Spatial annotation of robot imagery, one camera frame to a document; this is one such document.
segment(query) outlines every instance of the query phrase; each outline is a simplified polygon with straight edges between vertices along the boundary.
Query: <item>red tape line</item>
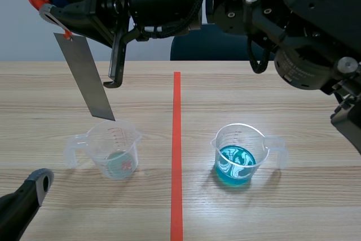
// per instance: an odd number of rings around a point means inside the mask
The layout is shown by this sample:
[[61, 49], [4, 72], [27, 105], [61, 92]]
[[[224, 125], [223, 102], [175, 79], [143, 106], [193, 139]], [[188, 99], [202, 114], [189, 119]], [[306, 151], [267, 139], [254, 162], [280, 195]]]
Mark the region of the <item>red tape line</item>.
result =
[[183, 241], [181, 73], [174, 72], [170, 241]]

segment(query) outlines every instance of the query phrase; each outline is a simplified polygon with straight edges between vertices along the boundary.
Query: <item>dark blue chair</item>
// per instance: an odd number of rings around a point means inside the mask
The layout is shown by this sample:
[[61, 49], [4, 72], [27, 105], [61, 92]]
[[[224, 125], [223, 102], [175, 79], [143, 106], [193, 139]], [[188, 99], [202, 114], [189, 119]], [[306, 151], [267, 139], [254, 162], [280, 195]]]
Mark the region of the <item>dark blue chair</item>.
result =
[[[261, 60], [263, 48], [252, 46], [254, 56]], [[188, 35], [173, 38], [170, 60], [249, 60], [247, 36], [223, 32], [217, 25], [202, 25]]]

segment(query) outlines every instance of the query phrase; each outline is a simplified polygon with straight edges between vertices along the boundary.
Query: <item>table surface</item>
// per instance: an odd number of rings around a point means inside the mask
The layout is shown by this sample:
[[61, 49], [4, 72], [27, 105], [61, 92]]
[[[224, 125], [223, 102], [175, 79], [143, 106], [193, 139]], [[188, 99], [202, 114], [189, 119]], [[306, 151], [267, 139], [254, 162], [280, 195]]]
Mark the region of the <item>table surface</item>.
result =
[[[108, 63], [98, 63], [102, 80]], [[273, 65], [248, 62], [128, 62], [124, 85], [106, 90], [115, 117], [142, 133], [139, 166], [111, 181], [80, 153], [67, 169], [67, 138], [92, 118], [64, 63], [0, 63], [0, 195], [50, 168], [54, 183], [22, 241], [170, 240], [173, 72], [182, 75], [184, 240], [359, 241], [361, 157], [330, 124], [336, 100], [286, 84]], [[288, 169], [276, 157], [242, 189], [212, 171], [209, 142], [243, 122], [287, 141]]]

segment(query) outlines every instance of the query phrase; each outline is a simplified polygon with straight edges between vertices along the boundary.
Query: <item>black cable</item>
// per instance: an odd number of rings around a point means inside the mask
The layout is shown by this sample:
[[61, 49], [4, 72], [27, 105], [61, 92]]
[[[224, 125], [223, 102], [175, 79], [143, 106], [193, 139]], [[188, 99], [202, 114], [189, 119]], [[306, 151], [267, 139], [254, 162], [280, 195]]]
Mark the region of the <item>black cable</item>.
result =
[[199, 12], [199, 9], [201, 9], [202, 3], [203, 3], [203, 0], [195, 0], [192, 8], [190, 10], [190, 13], [177, 26], [175, 26], [175, 27], [174, 26], [171, 26], [171, 27], [162, 26], [162, 32], [160, 32], [160, 33], [144, 32], [143, 35], [145, 37], [153, 37], [155, 34], [155, 36], [160, 39], [174, 36], [175, 34], [181, 32], [182, 30], [184, 30], [186, 27], [188, 27], [192, 23], [194, 18], [198, 15], [198, 12]]
[[263, 50], [262, 60], [258, 63], [258, 61], [252, 51], [252, 42], [253, 42], [252, 37], [248, 36], [247, 53], [249, 56], [250, 66], [252, 67], [252, 70], [255, 73], [263, 73], [267, 69], [268, 62], [270, 60], [271, 43], [269, 41], [267, 42], [267, 45], [266, 45], [265, 49]]

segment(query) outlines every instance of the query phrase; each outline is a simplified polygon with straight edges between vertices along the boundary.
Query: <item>measuring cup with blue liquid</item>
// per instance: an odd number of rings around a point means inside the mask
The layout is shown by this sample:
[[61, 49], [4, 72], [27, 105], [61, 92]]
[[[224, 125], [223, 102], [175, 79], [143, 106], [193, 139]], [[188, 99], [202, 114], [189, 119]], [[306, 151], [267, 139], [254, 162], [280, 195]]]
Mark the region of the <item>measuring cup with blue liquid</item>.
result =
[[142, 135], [126, 121], [103, 121], [86, 134], [69, 138], [64, 150], [68, 168], [77, 166], [76, 151], [81, 149], [110, 179], [124, 179], [138, 166], [137, 143]]
[[288, 151], [282, 138], [265, 137], [247, 124], [224, 126], [211, 145], [215, 148], [215, 171], [228, 185], [249, 182], [271, 152], [278, 153], [279, 169], [284, 169], [288, 160]]

